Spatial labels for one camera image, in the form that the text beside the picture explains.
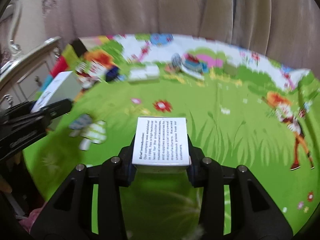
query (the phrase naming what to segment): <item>pink flower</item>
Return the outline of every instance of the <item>pink flower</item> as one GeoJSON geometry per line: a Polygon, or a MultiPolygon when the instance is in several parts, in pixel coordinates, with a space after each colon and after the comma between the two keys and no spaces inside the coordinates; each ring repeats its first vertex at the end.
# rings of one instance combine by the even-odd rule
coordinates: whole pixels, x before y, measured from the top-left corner
{"type": "Polygon", "coordinates": [[[300,202],[298,203],[298,207],[297,207],[297,209],[302,209],[302,208],[303,208],[303,206],[304,206],[303,201],[300,201],[300,202]]]}
{"type": "Polygon", "coordinates": [[[140,105],[141,104],[141,100],[139,98],[131,98],[131,102],[136,104],[136,105],[140,105]]]}

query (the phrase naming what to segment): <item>metal screw head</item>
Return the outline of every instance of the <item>metal screw head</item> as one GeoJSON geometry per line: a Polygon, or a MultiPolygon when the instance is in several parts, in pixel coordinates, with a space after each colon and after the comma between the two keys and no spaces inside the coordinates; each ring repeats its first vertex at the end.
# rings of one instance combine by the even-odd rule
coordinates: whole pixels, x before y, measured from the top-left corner
{"type": "Polygon", "coordinates": [[[111,158],[112,163],[118,163],[120,161],[120,158],[118,156],[114,156],[111,158]]]}
{"type": "Polygon", "coordinates": [[[246,166],[244,166],[244,165],[240,165],[240,166],[238,167],[238,169],[239,169],[239,171],[241,171],[241,172],[246,172],[246,171],[248,170],[248,168],[247,168],[246,166]]]}
{"type": "Polygon", "coordinates": [[[202,162],[205,163],[205,164],[210,164],[210,163],[212,162],[212,159],[209,158],[209,157],[204,157],[204,158],[202,159],[202,162]]]}
{"type": "Polygon", "coordinates": [[[77,171],[82,171],[83,169],[84,169],[84,167],[85,167],[85,165],[84,164],[78,164],[77,166],[76,166],[76,170],[77,171]]]}

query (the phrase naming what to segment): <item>red flower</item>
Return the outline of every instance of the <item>red flower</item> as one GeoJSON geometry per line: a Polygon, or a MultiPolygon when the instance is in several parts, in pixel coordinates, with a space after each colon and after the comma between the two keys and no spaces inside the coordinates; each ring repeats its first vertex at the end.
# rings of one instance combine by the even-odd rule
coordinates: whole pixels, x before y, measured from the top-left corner
{"type": "Polygon", "coordinates": [[[313,201],[313,191],[309,192],[308,194],[308,201],[312,202],[313,201]]]}
{"type": "Polygon", "coordinates": [[[164,113],[164,111],[171,112],[172,106],[168,101],[159,100],[153,103],[153,107],[164,113]]]}
{"type": "Polygon", "coordinates": [[[251,57],[252,57],[255,61],[259,61],[259,60],[260,60],[259,54],[256,53],[256,52],[252,52],[252,53],[251,53],[251,57]]]}

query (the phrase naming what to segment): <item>red block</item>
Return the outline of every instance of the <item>red block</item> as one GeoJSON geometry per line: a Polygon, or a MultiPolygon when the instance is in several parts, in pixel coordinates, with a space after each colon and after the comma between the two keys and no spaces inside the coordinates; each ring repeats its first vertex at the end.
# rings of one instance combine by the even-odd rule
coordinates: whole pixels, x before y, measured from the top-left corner
{"type": "Polygon", "coordinates": [[[66,71],[68,69],[68,64],[63,56],[60,56],[54,65],[53,69],[50,71],[50,74],[53,78],[56,77],[60,72],[66,71]]]}

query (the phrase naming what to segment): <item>green play mat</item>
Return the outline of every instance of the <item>green play mat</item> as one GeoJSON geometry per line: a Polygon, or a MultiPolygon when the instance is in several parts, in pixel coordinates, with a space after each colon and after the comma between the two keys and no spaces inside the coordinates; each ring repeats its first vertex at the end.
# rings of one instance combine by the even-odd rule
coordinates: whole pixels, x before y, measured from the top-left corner
{"type": "MultiPolygon", "coordinates": [[[[141,115],[186,117],[192,144],[224,166],[246,165],[297,233],[319,198],[320,84],[309,70],[293,70],[254,52],[216,41],[170,34],[83,39],[90,52],[107,52],[120,68],[117,82],[101,81],[84,93],[57,129],[24,151],[36,186],[48,200],[79,163],[100,165],[130,145],[141,115]],[[208,66],[204,81],[166,73],[173,54],[189,53],[208,66]],[[132,67],[155,63],[160,78],[129,83],[132,67]],[[106,139],[80,150],[82,136],[69,125],[88,114],[102,120],[106,139]],[[310,152],[314,169],[311,169],[310,152]],[[298,157],[300,168],[291,170],[298,157]]],[[[92,54],[99,62],[99,55],[92,54]]],[[[90,72],[87,57],[79,60],[90,72]]],[[[186,173],[136,174],[121,188],[130,239],[183,239],[197,228],[202,190],[186,173]]],[[[97,233],[97,187],[93,195],[97,233]]],[[[225,233],[230,232],[230,196],[225,187],[225,233]]]]}

